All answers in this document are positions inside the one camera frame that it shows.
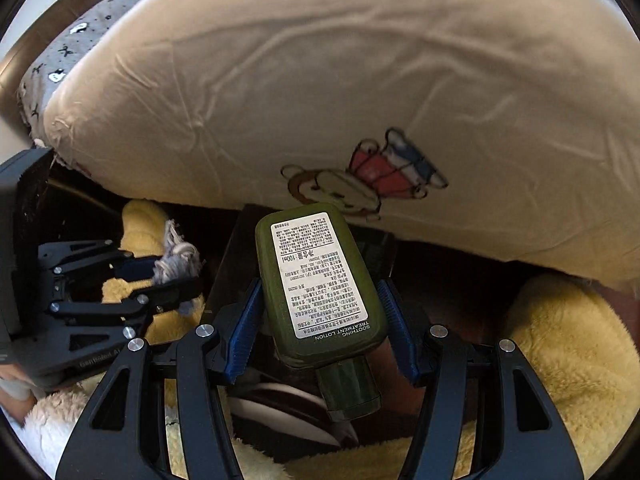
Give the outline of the person's left hand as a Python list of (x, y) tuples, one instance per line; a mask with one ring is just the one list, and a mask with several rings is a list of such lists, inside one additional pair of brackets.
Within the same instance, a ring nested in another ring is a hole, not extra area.
[(1, 406), (21, 426), (36, 405), (34, 384), (15, 364), (3, 364), (1, 375)]

